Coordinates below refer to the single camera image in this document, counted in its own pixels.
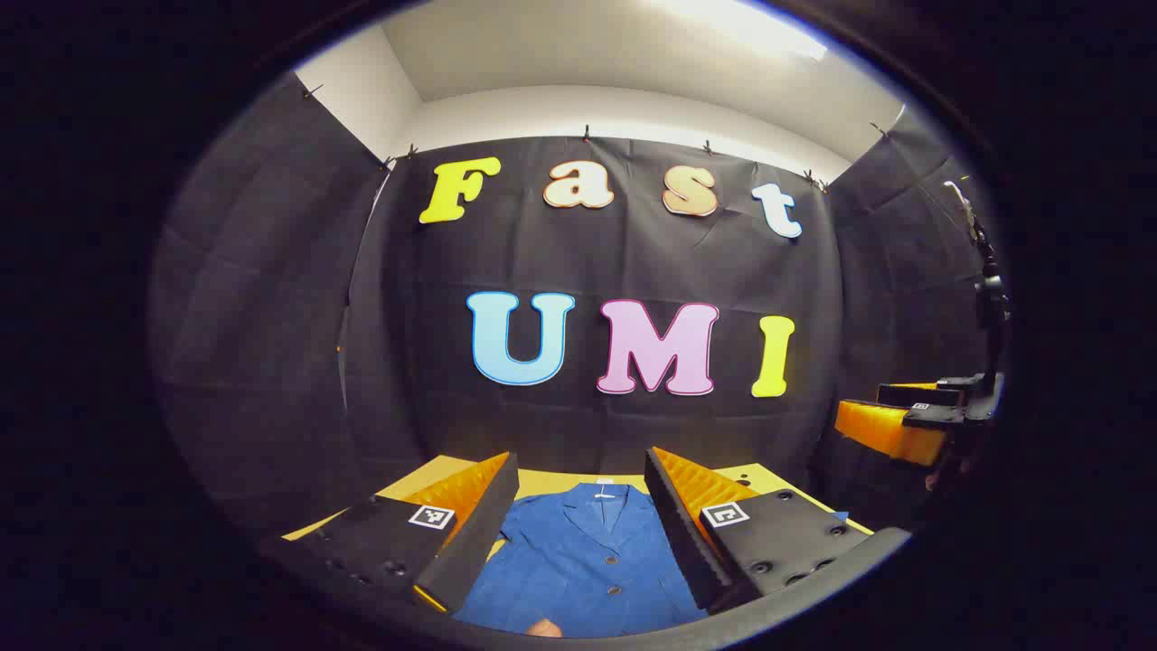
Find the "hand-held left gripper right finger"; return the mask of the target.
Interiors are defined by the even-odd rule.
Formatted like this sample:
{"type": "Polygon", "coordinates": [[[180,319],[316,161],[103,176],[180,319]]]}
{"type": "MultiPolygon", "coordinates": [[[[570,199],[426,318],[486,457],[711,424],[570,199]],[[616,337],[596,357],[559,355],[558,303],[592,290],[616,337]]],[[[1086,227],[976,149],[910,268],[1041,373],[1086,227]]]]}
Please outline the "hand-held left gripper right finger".
{"type": "Polygon", "coordinates": [[[649,447],[644,484],[699,609],[718,614],[834,564],[870,533],[793,487],[756,491],[649,447]]]}

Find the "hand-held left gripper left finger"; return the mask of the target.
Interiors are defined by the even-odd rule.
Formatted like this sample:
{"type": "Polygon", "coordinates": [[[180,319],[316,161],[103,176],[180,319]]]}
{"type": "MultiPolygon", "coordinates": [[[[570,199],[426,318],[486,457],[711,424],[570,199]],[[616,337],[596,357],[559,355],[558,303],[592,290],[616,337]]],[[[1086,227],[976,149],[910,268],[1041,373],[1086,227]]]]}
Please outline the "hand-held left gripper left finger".
{"type": "Polygon", "coordinates": [[[364,594],[454,614],[476,585],[517,490],[516,454],[494,454],[408,497],[364,498],[296,545],[364,594]]]}

